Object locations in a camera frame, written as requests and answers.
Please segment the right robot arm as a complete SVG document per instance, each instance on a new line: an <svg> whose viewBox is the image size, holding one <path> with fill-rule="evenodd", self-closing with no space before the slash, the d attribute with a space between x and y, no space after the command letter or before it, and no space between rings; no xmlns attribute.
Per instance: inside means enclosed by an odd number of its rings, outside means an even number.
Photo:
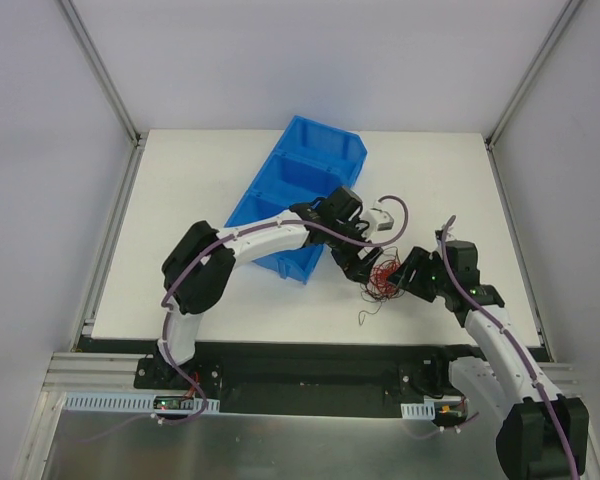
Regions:
<svg viewBox="0 0 600 480"><path fill-rule="evenodd" d="M480 358L438 363L430 369L430 382L441 394L459 390L491 424L505 476L580 478L589 412L547 377L519 339L498 290L481 281L476 246L450 241L434 252L415 247L389 281L427 302L443 299L477 343Z"/></svg>

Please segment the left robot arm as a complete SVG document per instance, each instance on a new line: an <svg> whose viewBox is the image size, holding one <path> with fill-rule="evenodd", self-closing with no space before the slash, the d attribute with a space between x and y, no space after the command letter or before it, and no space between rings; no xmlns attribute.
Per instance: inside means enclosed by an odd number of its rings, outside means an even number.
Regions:
<svg viewBox="0 0 600 480"><path fill-rule="evenodd" d="M236 268L279 252L326 245L346 276L362 282L380 253L371 245L373 236L392 227L390 214L378 204L365 209L346 186L244 225L215 229L206 221L194 223L161 267L167 318L157 341L163 358L157 377L171 389L189 382L188 361L202 316L221 299Z"/></svg>

